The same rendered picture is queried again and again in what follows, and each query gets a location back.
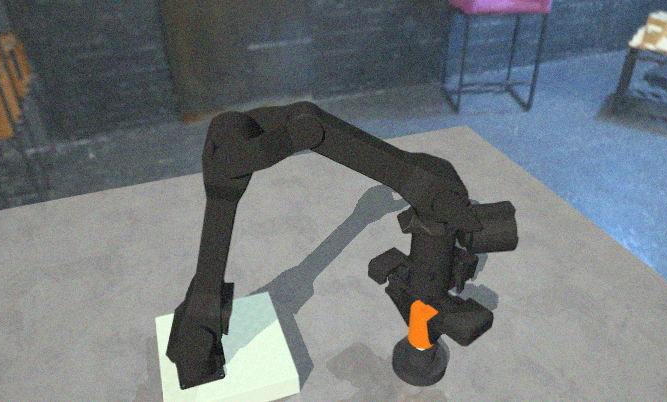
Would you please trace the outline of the dark grey round pedestal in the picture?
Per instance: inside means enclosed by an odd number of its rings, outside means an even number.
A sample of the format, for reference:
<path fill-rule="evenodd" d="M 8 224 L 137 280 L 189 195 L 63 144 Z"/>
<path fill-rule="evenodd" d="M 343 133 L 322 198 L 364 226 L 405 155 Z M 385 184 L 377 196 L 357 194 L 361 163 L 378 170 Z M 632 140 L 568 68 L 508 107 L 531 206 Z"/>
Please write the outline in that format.
<path fill-rule="evenodd" d="M 410 344 L 409 336 L 401 339 L 393 350 L 393 371 L 404 382 L 419 387 L 439 382 L 446 372 L 447 354 L 436 341 L 430 348 Z"/>

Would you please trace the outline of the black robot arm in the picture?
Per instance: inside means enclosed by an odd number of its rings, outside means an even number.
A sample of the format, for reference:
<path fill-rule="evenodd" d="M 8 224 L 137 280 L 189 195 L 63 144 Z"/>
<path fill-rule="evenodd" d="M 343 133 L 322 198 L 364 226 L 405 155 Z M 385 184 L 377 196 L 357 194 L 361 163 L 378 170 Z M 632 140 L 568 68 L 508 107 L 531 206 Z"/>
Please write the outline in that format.
<path fill-rule="evenodd" d="M 253 172 L 306 149 L 399 193 L 411 205 L 397 219 L 402 233 L 412 233 L 412 256 L 429 266 L 459 258 L 450 275 L 457 293 L 474 277 L 474 254 L 517 247 L 511 201 L 471 204 L 446 159 L 401 150 L 309 101 L 222 112 L 210 123 L 202 154 L 207 203 L 197 270 L 175 309 L 165 353 L 181 390 L 225 377 L 221 339 L 229 332 L 234 283 L 225 283 L 224 273 L 237 204 Z M 456 236 L 466 251 L 455 246 Z"/>

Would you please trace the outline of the orange tapered knob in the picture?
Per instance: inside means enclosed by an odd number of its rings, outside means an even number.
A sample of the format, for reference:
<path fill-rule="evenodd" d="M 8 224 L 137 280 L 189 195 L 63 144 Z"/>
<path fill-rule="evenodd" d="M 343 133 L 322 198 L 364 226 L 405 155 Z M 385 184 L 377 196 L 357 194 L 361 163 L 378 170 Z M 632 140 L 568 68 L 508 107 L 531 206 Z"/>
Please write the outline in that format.
<path fill-rule="evenodd" d="M 427 349 L 433 346 L 428 341 L 426 321 L 436 313 L 435 309 L 421 301 L 417 301 L 412 305 L 408 339 L 411 345 L 420 349 Z"/>

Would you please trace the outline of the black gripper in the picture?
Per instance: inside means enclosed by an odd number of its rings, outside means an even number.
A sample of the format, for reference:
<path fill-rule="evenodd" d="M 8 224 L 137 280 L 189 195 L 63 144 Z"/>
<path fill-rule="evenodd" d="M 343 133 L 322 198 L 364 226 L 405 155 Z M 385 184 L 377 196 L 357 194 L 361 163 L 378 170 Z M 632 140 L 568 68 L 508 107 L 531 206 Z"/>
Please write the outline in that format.
<path fill-rule="evenodd" d="M 445 265 L 429 266 L 414 259 L 411 251 L 407 256 L 394 247 L 370 261 L 368 276 L 379 285 L 389 281 L 385 292 L 408 327 L 415 302 L 421 301 L 437 311 L 426 321 L 430 345 L 446 334 L 465 347 L 492 328 L 493 313 L 470 297 L 464 300 L 448 294 L 454 287 L 450 279 L 451 269 L 458 265 L 458 261 L 459 258 L 453 255 Z"/>

